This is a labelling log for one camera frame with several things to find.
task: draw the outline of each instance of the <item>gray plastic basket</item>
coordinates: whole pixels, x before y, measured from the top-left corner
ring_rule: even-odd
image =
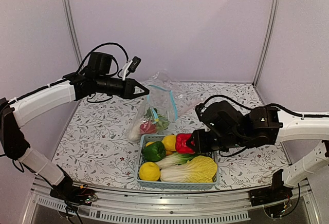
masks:
[[[143,135],[140,140],[138,157],[135,166],[135,179],[142,187],[150,188],[161,188],[161,189],[178,189],[178,190],[208,190],[211,189],[219,181],[218,169],[214,177],[212,178],[212,183],[173,183],[173,182],[161,182],[161,181],[147,181],[141,180],[139,178],[139,168],[145,163],[142,155],[142,150],[148,142],[162,141],[165,135]],[[210,152],[207,156],[211,157],[216,163],[218,162],[217,153]]]

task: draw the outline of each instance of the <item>green bell pepper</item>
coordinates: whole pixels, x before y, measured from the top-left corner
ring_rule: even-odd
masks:
[[[145,147],[142,152],[144,159],[151,162],[160,161],[166,156],[166,149],[161,141],[157,141]]]

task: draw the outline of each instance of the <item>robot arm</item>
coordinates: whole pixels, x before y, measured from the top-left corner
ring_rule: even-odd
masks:
[[[0,99],[0,141],[6,156],[20,161],[31,171],[46,179],[52,185],[54,189],[52,194],[55,197],[77,204],[90,203],[92,200],[88,196],[77,197],[79,189],[72,186],[73,182],[69,175],[44,155],[32,149],[20,128],[57,106],[78,101],[95,93],[116,95],[124,99],[134,99],[149,93],[147,88],[134,79],[126,79],[124,76],[122,80],[108,75],[112,60],[112,55],[94,52],[90,55],[83,73],[68,74],[55,83],[9,102],[5,98]],[[140,59],[137,57],[130,61],[129,66],[134,65],[134,69],[130,68],[130,72],[133,72],[139,63]],[[142,91],[135,93],[135,87]],[[88,190],[87,195],[93,196],[94,192]]]
[[[253,206],[291,197],[291,190],[301,180],[329,164],[329,113],[299,114],[276,106],[280,109],[270,104],[250,109],[243,116],[227,101],[212,103],[207,108],[205,103],[199,104],[196,113],[210,130],[195,130],[187,141],[196,152],[227,152],[233,147],[244,147],[242,150],[245,150],[289,140],[322,140],[301,160],[275,172],[271,186],[251,190]]]

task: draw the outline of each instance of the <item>lemon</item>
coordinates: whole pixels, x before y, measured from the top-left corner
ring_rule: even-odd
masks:
[[[166,148],[166,151],[176,151],[175,144],[176,144],[176,135],[167,135],[163,138],[162,143]]]
[[[148,143],[145,145],[145,147],[151,145],[152,143],[155,143],[155,142],[148,142]]]
[[[139,169],[141,180],[157,181],[160,178],[160,168],[154,162],[146,162]]]

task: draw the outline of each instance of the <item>table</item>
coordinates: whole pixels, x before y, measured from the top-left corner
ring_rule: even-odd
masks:
[[[261,105],[254,87],[250,84],[195,82],[184,85],[190,89],[189,96],[192,98],[222,94],[248,107]],[[97,98],[105,99],[106,96],[98,95]],[[77,182],[131,190],[159,191],[142,188],[134,180],[139,144],[126,138],[126,131],[142,100],[143,98],[123,100],[114,97],[108,102],[98,104],[82,100],[52,161]],[[247,113],[240,107],[234,107],[243,114]],[[179,117],[165,134],[190,133],[202,127],[204,125],[191,110]],[[270,175],[287,164],[283,148],[278,143],[249,149],[231,158],[219,157],[220,181],[211,190],[225,191],[267,185],[271,180]]]

